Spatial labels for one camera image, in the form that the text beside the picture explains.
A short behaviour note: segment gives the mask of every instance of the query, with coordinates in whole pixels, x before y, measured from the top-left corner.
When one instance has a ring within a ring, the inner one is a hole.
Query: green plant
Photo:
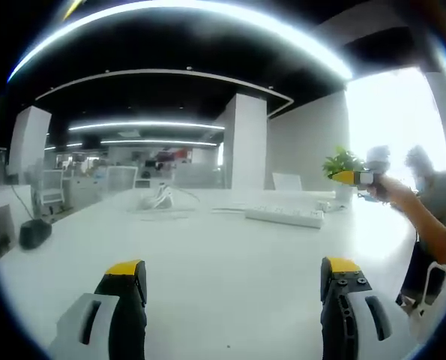
[[[364,162],[352,152],[346,150],[342,146],[337,146],[336,153],[335,157],[327,156],[325,163],[322,165],[325,176],[329,179],[331,179],[334,174],[340,173],[341,171],[364,170]]]

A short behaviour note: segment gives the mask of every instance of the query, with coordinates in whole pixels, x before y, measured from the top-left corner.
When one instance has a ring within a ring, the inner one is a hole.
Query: bright window light
[[[191,122],[176,122],[176,121],[115,121],[104,122],[100,124],[88,124],[82,126],[70,127],[69,131],[96,129],[96,128],[110,128],[110,127],[168,127],[168,128],[204,128],[214,130],[224,130],[224,126],[194,124]]]
[[[182,141],[182,140],[103,140],[102,144],[127,144],[127,143],[153,143],[153,144],[179,144],[179,145],[201,145],[201,146],[217,146],[212,142]]]
[[[224,142],[220,144],[220,147],[217,148],[217,166],[221,167],[223,165],[224,159]]]
[[[374,146],[391,151],[388,175],[415,188],[404,161],[422,146],[436,171],[446,170],[441,118],[426,77],[415,67],[379,73],[350,82],[346,89],[351,150],[366,158]]]
[[[289,42],[293,46],[300,49],[302,52],[313,56],[316,60],[326,65],[329,69],[334,71],[344,80],[349,80],[352,78],[352,73],[349,70],[349,67],[343,62],[343,60],[338,58],[328,48],[323,46],[316,39],[311,38],[307,34],[304,34],[303,32],[298,31],[296,28],[280,22],[279,20],[271,16],[264,15],[263,13],[259,13],[254,10],[246,9],[244,7],[219,2],[200,0],[153,0],[139,1],[111,7],[109,9],[102,10],[97,13],[93,13],[92,15],[83,17],[82,19],[78,19],[77,21],[72,22],[71,24],[68,24],[63,28],[60,28],[58,31],[51,34],[49,37],[39,43],[33,50],[31,50],[14,68],[7,81],[9,82],[11,78],[40,51],[44,50],[55,41],[76,30],[77,28],[92,23],[93,21],[103,19],[104,17],[110,17],[112,15],[122,14],[128,11],[137,11],[152,8],[190,8],[217,13],[242,21],[243,23],[251,24],[267,32],[274,33],[276,36],[283,39],[284,41]]]

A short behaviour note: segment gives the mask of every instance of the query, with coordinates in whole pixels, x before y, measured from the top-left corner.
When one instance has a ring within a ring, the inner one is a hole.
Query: window
[[[446,170],[446,142],[429,83],[415,67],[350,82],[346,89],[351,150],[366,158],[373,146],[391,150],[391,175],[414,188],[404,165],[415,145],[426,150],[435,170]]]
[[[222,142],[219,148],[217,148],[217,167],[222,167],[223,155],[224,155],[224,142]]]

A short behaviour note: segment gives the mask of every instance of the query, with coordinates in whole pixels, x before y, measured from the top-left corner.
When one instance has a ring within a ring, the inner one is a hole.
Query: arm
[[[389,201],[406,214],[426,242],[431,255],[438,263],[446,265],[446,227],[424,207],[409,187],[387,176],[382,176],[380,182],[388,191]],[[368,191],[378,197],[374,187],[369,187]]]
[[[424,239],[436,261],[446,265],[446,226],[440,223],[416,196],[401,202],[400,208]]]

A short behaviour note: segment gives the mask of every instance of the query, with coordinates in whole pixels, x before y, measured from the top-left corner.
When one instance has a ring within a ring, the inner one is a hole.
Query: hand
[[[394,203],[397,206],[403,206],[409,200],[416,198],[410,187],[405,186],[401,181],[398,181],[395,178],[381,175],[379,183],[388,192],[384,199],[377,193],[376,187],[369,186],[367,188],[367,191],[378,200]]]

